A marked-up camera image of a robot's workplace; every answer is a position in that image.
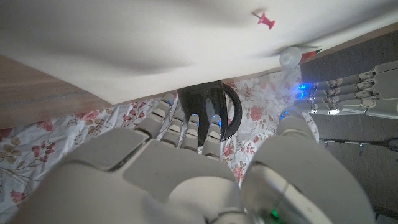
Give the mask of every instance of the blue led light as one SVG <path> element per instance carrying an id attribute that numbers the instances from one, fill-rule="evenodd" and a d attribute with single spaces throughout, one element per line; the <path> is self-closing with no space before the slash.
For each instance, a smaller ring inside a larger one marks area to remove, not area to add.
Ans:
<path id="1" fill-rule="evenodd" d="M 298 93 L 297 95 L 296 95 L 296 98 L 297 99 L 301 99 L 301 98 L 303 98 L 304 97 L 304 92 L 301 92 L 301 93 Z"/>
<path id="2" fill-rule="evenodd" d="M 301 84 L 298 86 L 299 90 L 308 90 L 311 87 L 310 84 Z"/>

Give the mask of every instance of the red push pin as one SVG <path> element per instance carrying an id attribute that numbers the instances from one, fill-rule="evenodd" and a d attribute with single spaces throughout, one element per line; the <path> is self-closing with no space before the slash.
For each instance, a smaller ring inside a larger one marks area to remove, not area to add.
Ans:
<path id="1" fill-rule="evenodd" d="M 263 23 L 265 25 L 268 25 L 269 29 L 272 29 L 272 27 L 275 24 L 275 21 L 270 21 L 267 17 L 266 17 L 266 13 L 263 12 L 261 17 L 257 16 L 255 13 L 253 13 L 253 15 L 255 15 L 257 18 L 259 18 L 259 24 Z"/>

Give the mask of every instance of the green led light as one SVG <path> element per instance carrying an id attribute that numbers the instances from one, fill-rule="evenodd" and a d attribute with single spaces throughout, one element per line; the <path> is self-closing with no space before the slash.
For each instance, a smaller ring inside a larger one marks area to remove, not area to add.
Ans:
<path id="1" fill-rule="evenodd" d="M 272 211 L 271 211 L 271 215 L 272 215 L 273 217 L 275 217 L 275 218 L 279 218 L 279 215 L 278 215 L 278 213 L 276 213 L 275 210 L 272 210 Z"/>

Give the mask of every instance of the white paper sheet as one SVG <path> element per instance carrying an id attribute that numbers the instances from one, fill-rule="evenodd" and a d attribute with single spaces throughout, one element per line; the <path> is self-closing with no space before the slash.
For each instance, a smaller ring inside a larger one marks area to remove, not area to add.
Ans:
<path id="1" fill-rule="evenodd" d="M 12 0 L 0 2 L 0 54 L 116 104 L 263 72 L 290 45 L 325 50 L 395 22 L 396 0 Z"/>

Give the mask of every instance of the robotic hand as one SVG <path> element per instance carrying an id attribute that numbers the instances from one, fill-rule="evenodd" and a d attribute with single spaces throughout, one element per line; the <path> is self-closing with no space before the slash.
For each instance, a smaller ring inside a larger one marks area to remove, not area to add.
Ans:
<path id="1" fill-rule="evenodd" d="M 202 155 L 195 114 L 180 149 L 181 112 L 163 138 L 154 139 L 172 99 L 163 98 L 133 130 L 113 129 L 69 154 L 12 222 L 374 223 L 360 185 L 318 146 L 300 114 L 284 113 L 239 189 L 219 161 L 219 116 L 212 117 Z"/>
<path id="2" fill-rule="evenodd" d="M 371 71 L 337 80 L 306 83 L 294 108 L 313 114 L 366 114 L 398 118 L 398 61 L 375 66 Z"/>

